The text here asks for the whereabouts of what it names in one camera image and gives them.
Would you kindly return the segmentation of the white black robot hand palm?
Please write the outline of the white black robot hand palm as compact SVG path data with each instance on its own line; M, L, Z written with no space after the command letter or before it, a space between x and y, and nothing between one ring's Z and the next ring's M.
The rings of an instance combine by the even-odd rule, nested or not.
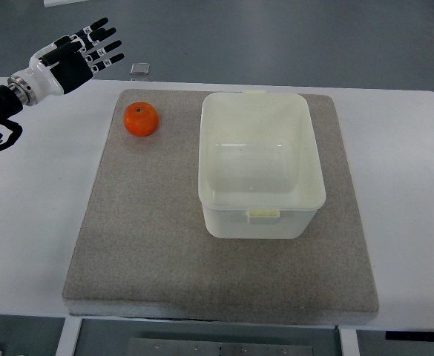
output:
M48 44L35 52L29 60L28 70L32 73L32 78L38 83L43 93L62 95L74 91L87 81L93 78L91 69L85 61L82 48L79 52L65 57L60 62L45 66L40 62L40 57L54 49L57 42L81 42L75 36L63 36L55 42Z

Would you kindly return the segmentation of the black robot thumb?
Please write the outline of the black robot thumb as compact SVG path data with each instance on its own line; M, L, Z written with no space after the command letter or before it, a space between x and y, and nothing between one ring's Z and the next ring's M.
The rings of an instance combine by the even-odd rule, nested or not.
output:
M54 65L65 57L79 52L82 49L81 42L57 42L54 43L56 46L52 51L42 55L40 57L40 62L45 66Z

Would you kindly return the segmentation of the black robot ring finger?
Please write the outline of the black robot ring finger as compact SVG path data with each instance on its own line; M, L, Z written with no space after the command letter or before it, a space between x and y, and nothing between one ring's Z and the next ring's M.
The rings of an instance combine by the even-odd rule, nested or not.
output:
M99 48L93 52L90 52L89 54L87 54L86 56L84 56L84 59L86 62L94 62L97 59L100 59L101 57L103 57L105 54L110 53L112 50L117 49L120 45L122 44L122 42L120 40L116 40L115 42L112 42L102 48Z

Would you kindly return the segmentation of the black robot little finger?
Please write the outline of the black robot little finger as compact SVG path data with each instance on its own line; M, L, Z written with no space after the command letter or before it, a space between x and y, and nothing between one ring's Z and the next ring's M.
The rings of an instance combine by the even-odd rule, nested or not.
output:
M103 71L104 69L110 67L111 65L114 65L115 63L123 60L125 58L123 53L118 53L108 59L104 59L102 61L93 63L90 66L91 73L98 73L100 71Z

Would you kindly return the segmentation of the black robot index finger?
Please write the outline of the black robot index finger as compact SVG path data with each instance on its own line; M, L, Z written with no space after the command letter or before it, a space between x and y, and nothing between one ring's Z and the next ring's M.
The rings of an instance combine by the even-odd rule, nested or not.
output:
M77 38L81 38L83 40L87 40L89 42L92 42L93 39L91 37L91 34L94 31L104 27L107 23L108 23L107 17L101 18L101 19L97 20L96 22L94 22L94 23L92 23L86 27L83 27L81 30L78 30L76 33L74 33L74 36Z

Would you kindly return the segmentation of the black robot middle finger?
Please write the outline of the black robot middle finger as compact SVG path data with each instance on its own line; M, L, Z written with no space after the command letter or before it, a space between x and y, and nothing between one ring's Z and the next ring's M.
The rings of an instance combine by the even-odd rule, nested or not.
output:
M115 34L116 28L112 27L109 29L105 28L99 28L96 30L92 30L91 32L85 34L82 37L82 43L83 43L83 49L84 50L91 50L92 48L96 47L100 42L103 42L108 37Z

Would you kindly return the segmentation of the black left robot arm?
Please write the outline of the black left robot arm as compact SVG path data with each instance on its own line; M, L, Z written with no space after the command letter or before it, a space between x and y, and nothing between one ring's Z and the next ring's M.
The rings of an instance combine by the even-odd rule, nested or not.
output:
M26 69L14 73L6 85L0 85L0 152L15 145L22 126L10 118L25 106L34 106L48 96L68 94L94 75L124 58L121 53L107 57L122 42L116 40L104 47L115 34L106 29L107 18L65 35L32 55Z

